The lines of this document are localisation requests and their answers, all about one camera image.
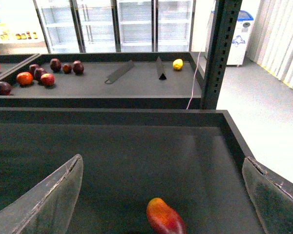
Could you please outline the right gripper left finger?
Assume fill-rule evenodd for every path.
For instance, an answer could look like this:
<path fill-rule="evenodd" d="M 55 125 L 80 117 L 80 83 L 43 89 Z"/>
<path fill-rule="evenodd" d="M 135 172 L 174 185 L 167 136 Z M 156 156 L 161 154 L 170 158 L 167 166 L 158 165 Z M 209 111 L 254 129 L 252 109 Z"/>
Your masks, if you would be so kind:
<path fill-rule="evenodd" d="M 64 234 L 79 197 L 84 171 L 80 154 L 0 211 L 0 234 Z"/>

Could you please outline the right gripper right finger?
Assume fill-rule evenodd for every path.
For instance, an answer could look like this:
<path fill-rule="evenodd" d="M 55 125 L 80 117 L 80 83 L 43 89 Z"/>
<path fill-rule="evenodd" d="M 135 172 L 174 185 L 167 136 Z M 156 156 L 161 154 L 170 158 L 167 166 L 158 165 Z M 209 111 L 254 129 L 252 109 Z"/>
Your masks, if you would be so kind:
<path fill-rule="evenodd" d="M 242 175 L 264 232 L 293 234 L 293 184 L 251 157 Z"/>

